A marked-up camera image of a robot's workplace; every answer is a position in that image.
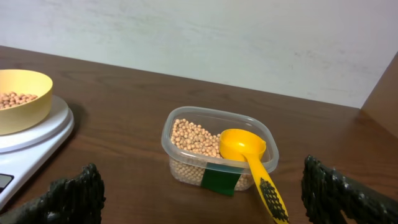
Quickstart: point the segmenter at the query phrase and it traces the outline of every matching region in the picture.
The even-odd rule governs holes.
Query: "scoop handle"
[[[278,224],[289,223],[289,216],[275,184],[257,155],[243,154],[247,159],[257,190],[269,214]]]

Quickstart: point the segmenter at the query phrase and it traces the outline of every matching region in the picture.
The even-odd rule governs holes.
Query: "wooden table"
[[[169,113],[187,105],[252,116],[270,129],[280,154],[271,177],[291,223],[308,223],[300,199],[308,154],[398,200],[398,140],[358,109],[0,47],[5,68],[49,75],[77,127],[11,207],[94,162],[105,181],[103,223],[272,223],[254,187],[228,197],[171,176],[160,134]]]

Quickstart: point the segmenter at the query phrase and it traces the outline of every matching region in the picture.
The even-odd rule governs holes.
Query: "kitchen scale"
[[[24,131],[0,136],[0,210],[66,140],[73,125],[73,113],[67,103],[53,96],[50,113],[43,121]]]

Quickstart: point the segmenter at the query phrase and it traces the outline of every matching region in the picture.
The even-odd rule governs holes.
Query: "pile of chickpeas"
[[[222,158],[219,150],[220,134],[212,135],[202,128],[200,124],[194,124],[186,119],[175,120],[171,142],[179,149],[185,151]],[[203,174],[205,173],[205,168],[188,165],[172,158],[170,158],[170,168],[172,175],[177,180],[193,185],[200,185]],[[236,183],[235,190],[246,190],[253,183],[252,175],[242,174],[238,183]]]
[[[0,93],[0,110],[12,108],[14,106],[22,105],[36,99],[36,95],[23,94],[18,95],[15,92]]]

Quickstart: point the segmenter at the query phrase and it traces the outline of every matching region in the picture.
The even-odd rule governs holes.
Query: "white wall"
[[[0,45],[361,107],[396,0],[0,0]]]

